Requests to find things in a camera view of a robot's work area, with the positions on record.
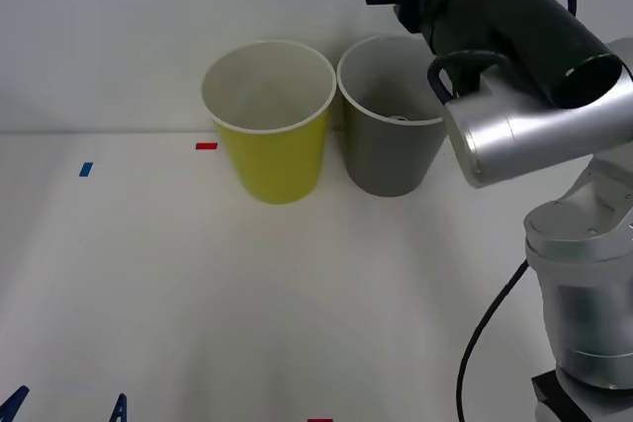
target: white wall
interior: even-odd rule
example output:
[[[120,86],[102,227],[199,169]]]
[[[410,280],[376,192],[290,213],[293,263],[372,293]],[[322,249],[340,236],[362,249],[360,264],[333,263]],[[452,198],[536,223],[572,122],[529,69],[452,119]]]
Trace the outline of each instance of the white wall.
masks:
[[[580,17],[612,40],[632,5],[580,0]],[[204,130],[199,84],[235,46],[295,38],[336,60],[401,31],[364,0],[0,0],[0,130]]]

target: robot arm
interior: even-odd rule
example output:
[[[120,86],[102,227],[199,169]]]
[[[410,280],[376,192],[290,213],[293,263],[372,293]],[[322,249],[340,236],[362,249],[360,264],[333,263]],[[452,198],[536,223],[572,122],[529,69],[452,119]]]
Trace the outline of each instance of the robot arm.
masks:
[[[603,44],[568,2],[367,0],[395,4],[437,55],[427,77],[471,185],[595,154],[524,222],[558,365],[534,379],[537,420],[623,422],[633,420],[633,40]]]

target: gray paper cup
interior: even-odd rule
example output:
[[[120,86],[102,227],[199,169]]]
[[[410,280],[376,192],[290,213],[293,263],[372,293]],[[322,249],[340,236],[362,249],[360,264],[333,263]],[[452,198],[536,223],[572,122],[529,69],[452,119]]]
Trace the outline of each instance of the gray paper cup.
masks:
[[[367,193],[415,190],[444,140],[442,105],[426,81],[432,60],[422,37],[373,37],[338,63],[345,165]]]

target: cup rim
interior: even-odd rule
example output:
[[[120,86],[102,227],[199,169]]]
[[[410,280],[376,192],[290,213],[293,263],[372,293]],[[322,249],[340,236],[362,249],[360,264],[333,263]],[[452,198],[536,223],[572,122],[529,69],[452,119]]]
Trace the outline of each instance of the cup rim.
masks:
[[[332,87],[331,87],[331,91],[329,92],[329,96],[327,97],[327,99],[325,100],[323,105],[316,110],[316,112],[314,112],[313,114],[311,114],[307,118],[303,119],[302,121],[300,121],[300,122],[298,122],[296,124],[292,124],[291,126],[285,126],[285,127],[280,127],[280,128],[266,128],[266,129],[245,128],[245,127],[234,126],[234,125],[232,125],[230,123],[227,123],[226,121],[223,121],[218,116],[216,116],[211,111],[211,109],[209,108],[209,105],[207,105],[207,103],[205,102],[205,106],[207,106],[207,110],[211,114],[211,117],[214,120],[214,123],[220,124],[222,127],[228,128],[230,130],[234,130],[236,132],[248,133],[248,134],[252,134],[252,135],[270,135],[270,134],[273,134],[273,133],[288,132],[290,130],[295,130],[296,128],[303,127],[303,126],[311,123],[316,118],[318,118],[318,116],[320,116],[322,113],[324,113],[325,110],[329,107],[329,105],[334,100],[334,95],[336,94],[336,88],[337,88],[336,72],[334,71],[334,67],[332,66],[332,63],[329,62],[329,60],[325,57],[325,55],[323,55],[323,53],[321,53],[317,49],[312,48],[311,46],[307,46],[306,44],[301,43],[301,42],[294,42],[292,40],[258,40],[256,42],[250,42],[250,43],[247,43],[247,44],[243,44],[242,46],[239,46],[238,48],[232,49],[227,54],[224,54],[223,56],[218,58],[216,61],[214,61],[214,63],[209,67],[209,70],[207,70],[207,73],[205,74],[205,78],[203,79],[203,82],[202,82],[201,92],[204,94],[203,89],[204,89],[204,85],[205,85],[205,83],[207,81],[207,76],[209,75],[209,73],[211,73],[211,70],[214,68],[216,63],[222,61],[223,59],[225,59],[225,58],[227,58],[229,56],[231,56],[232,54],[237,53],[238,51],[242,51],[244,49],[251,48],[251,47],[253,47],[255,45],[262,44],[262,43],[282,43],[282,44],[289,44],[289,45],[292,45],[292,46],[298,46],[299,48],[302,48],[302,49],[304,49],[306,51],[309,51],[310,53],[312,53],[312,54],[316,55],[318,58],[320,58],[323,61],[323,63],[326,65],[326,67],[329,69],[329,72],[331,73]]]
[[[345,98],[345,100],[351,104],[354,108],[356,108],[358,111],[360,111],[361,113],[369,116],[370,118],[376,119],[377,121],[381,121],[383,123],[388,123],[388,124],[393,124],[395,126],[403,126],[403,127],[415,127],[415,126],[432,126],[434,124],[440,124],[442,122],[444,122],[441,114],[438,118],[436,119],[429,119],[426,121],[399,121],[397,119],[390,119],[390,118],[386,118],[384,116],[380,116],[379,114],[373,113],[370,110],[362,107],[360,104],[358,104],[356,101],[354,101],[354,99],[349,95],[349,93],[347,92],[347,90],[345,89],[345,86],[343,85],[343,81],[341,78],[341,69],[342,69],[342,65],[343,62],[345,61],[345,59],[347,58],[347,56],[349,54],[351,54],[356,48],[364,45],[365,43],[368,42],[374,42],[375,40],[384,40],[384,39],[409,39],[409,40],[415,40],[417,42],[426,42],[426,40],[424,39],[424,37],[419,36],[419,35],[412,35],[412,36],[407,36],[407,35],[374,35],[368,39],[362,40],[358,43],[355,43],[350,49],[348,49],[340,58],[340,61],[338,61],[338,65],[336,66],[336,82],[338,84],[338,87],[340,88],[340,92],[342,93],[343,97]]]

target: red tape marker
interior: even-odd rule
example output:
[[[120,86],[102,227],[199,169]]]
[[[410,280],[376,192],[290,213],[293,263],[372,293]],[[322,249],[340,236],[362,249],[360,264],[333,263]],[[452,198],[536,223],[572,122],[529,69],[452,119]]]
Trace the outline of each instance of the red tape marker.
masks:
[[[198,142],[196,144],[196,150],[216,150],[217,148],[217,142]]]

